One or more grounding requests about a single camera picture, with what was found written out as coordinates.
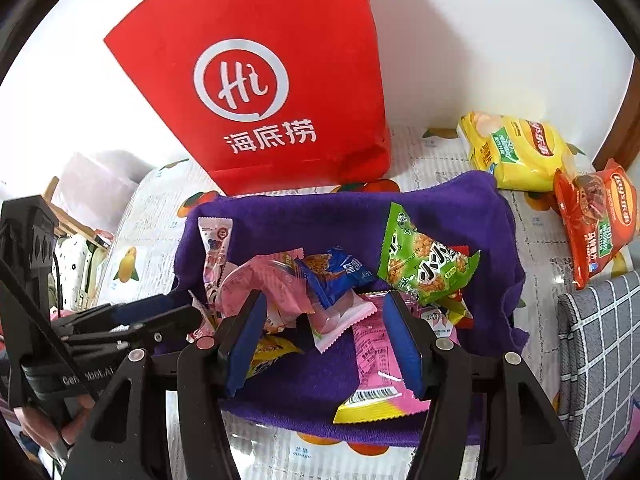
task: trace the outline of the purple towel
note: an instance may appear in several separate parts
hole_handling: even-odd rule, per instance
[[[480,171],[408,193],[219,197],[198,206],[187,218],[175,255],[177,286],[204,293],[201,216],[234,220],[228,260],[238,265],[256,254],[298,247],[305,254],[317,254],[340,245],[375,272],[390,202],[404,206],[418,231],[445,245],[468,245],[472,253],[481,251],[478,269],[465,288],[474,328],[458,331],[461,345],[484,355],[521,352],[527,333],[512,328],[508,321],[525,279],[516,251],[513,214],[497,192],[494,177]],[[377,280],[367,290],[387,288],[386,282]],[[332,424],[338,405],[358,386],[353,335],[345,332],[320,355],[312,348],[310,335],[299,332],[297,342],[306,352],[284,356],[248,380],[233,399],[224,402],[226,410],[255,422],[349,442],[418,444],[424,413],[367,424]],[[477,425],[470,428],[470,442],[478,442]]]

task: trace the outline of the gray plaid fabric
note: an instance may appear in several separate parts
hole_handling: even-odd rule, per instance
[[[588,480],[620,461],[640,400],[640,279],[636,271],[558,298],[558,415]]]

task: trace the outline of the yellow snack package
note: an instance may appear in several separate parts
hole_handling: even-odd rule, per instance
[[[575,176],[574,156],[551,124],[471,112],[457,131],[469,160],[501,189],[553,191],[556,170]]]
[[[258,341],[258,346],[255,349],[254,358],[251,361],[246,378],[248,379],[249,377],[259,374],[274,364],[280,357],[292,352],[302,353],[302,350],[283,337],[274,335],[263,336],[260,341]]]

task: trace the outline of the red paper bag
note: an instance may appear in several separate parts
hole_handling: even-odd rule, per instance
[[[388,170],[369,0],[144,0],[104,41],[227,194]]]

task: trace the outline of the silver rivet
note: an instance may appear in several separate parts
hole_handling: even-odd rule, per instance
[[[145,351],[142,348],[136,348],[129,352],[129,361],[137,363],[145,357]]]
[[[208,350],[209,348],[211,348],[213,345],[215,345],[215,341],[212,337],[209,337],[208,335],[201,337],[200,339],[198,339],[196,341],[196,346],[200,349],[200,350]]]
[[[510,365],[519,365],[522,361],[521,357],[516,354],[516,352],[507,352],[504,355],[504,360],[507,361]]]
[[[451,350],[453,348],[453,341],[451,339],[447,339],[446,337],[439,337],[436,339],[436,346],[440,350]]]

